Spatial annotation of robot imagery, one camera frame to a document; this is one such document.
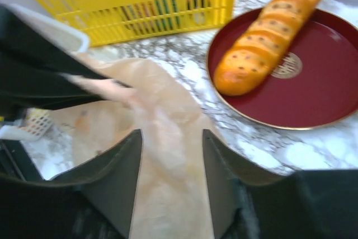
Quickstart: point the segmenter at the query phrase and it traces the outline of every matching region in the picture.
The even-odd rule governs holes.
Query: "plate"
[[[206,59],[212,85],[224,53],[260,12],[241,15],[216,34]],[[217,94],[242,116],[275,128],[307,130],[342,120],[358,110],[357,28],[316,10],[264,83],[242,96]]]

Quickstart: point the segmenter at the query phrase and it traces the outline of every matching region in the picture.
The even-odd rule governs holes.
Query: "printed emblem on plate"
[[[276,69],[271,73],[275,78],[294,78],[302,71],[302,61],[294,53],[287,53],[283,58],[282,62]]]

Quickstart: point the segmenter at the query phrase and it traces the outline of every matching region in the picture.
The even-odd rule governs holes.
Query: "marble countertop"
[[[268,1],[235,0],[234,15]],[[319,8],[358,26],[358,7],[322,0]],[[216,32],[162,36],[91,49],[89,53],[106,61],[153,59],[192,93],[233,150],[270,171],[286,175],[294,169],[358,167],[358,113],[326,128],[291,131],[253,123],[226,107],[212,90],[205,71],[205,54]],[[71,139],[56,126],[38,141],[23,144],[45,179],[73,167]]]

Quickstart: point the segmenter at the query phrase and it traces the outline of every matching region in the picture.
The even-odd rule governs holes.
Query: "beige bag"
[[[85,54],[78,54],[78,59],[134,87],[112,89],[110,80],[89,87],[82,84],[95,93],[105,87],[109,99],[121,102],[100,101],[51,113],[73,137],[75,165],[111,148],[132,130],[142,130],[130,239],[213,239],[202,158],[202,130],[218,135],[210,119],[190,93],[151,60],[105,64]]]

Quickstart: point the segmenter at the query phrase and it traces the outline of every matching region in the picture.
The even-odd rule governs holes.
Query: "bread loaf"
[[[216,89],[228,96],[250,92],[278,66],[320,0],[272,0],[233,44],[214,73]]]

